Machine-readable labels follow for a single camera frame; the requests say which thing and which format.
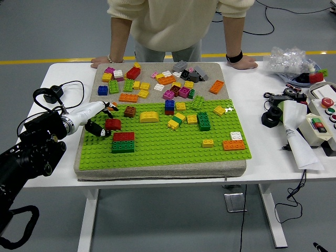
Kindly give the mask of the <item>person's left hand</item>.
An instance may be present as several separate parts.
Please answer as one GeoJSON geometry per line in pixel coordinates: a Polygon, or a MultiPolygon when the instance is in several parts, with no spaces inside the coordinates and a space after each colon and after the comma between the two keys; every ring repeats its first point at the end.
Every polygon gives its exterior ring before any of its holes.
{"type": "Polygon", "coordinates": [[[243,55],[242,59],[236,63],[228,63],[231,67],[238,70],[255,69],[258,67],[256,59],[251,56],[243,55]]]}

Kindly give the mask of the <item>person's right hand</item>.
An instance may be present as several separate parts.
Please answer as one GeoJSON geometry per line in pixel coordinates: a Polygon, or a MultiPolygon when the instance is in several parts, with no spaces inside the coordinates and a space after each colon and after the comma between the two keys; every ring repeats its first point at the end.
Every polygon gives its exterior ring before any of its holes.
{"type": "Polygon", "coordinates": [[[96,57],[96,58],[93,58],[91,60],[91,68],[98,68],[98,66],[100,64],[109,64],[110,63],[110,60],[108,59],[107,56],[100,56],[100,57],[96,57]]]}

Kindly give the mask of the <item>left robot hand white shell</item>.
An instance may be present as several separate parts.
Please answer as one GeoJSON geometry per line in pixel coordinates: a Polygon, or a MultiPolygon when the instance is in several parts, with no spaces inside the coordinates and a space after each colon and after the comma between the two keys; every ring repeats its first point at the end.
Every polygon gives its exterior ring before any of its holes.
{"type": "Polygon", "coordinates": [[[113,118],[108,108],[112,108],[114,111],[119,110],[114,104],[110,102],[95,101],[81,106],[80,108],[76,108],[69,114],[62,115],[61,118],[66,128],[67,134],[71,135],[75,133],[81,125],[85,125],[91,128],[90,130],[87,130],[91,134],[94,134],[98,137],[108,136],[107,132],[102,127],[99,127],[99,125],[90,121],[91,118],[100,112],[104,112],[110,118],[113,118]]]}

